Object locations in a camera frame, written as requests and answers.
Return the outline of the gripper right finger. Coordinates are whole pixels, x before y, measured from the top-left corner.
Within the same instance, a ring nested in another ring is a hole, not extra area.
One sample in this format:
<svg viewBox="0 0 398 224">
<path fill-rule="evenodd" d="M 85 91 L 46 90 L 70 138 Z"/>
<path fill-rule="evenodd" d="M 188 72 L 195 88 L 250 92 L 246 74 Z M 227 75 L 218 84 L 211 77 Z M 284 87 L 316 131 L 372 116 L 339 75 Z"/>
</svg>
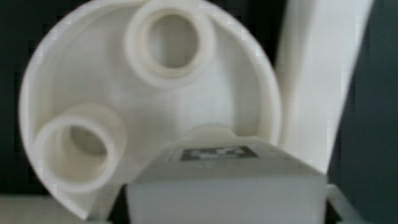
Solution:
<svg viewBox="0 0 398 224">
<path fill-rule="evenodd" d="M 324 224 L 371 224 L 362 218 L 348 197 L 333 184 L 326 185 Z"/>
</svg>

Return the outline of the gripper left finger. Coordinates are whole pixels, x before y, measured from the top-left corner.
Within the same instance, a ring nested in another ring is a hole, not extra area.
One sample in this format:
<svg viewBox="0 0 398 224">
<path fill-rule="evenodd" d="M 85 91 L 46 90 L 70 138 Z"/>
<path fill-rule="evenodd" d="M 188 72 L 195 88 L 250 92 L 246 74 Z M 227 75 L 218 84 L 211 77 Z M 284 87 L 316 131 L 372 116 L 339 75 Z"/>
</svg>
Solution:
<svg viewBox="0 0 398 224">
<path fill-rule="evenodd" d="M 118 192 L 117 195 L 108 221 L 111 224 L 129 224 L 127 201 L 124 192 Z"/>
</svg>

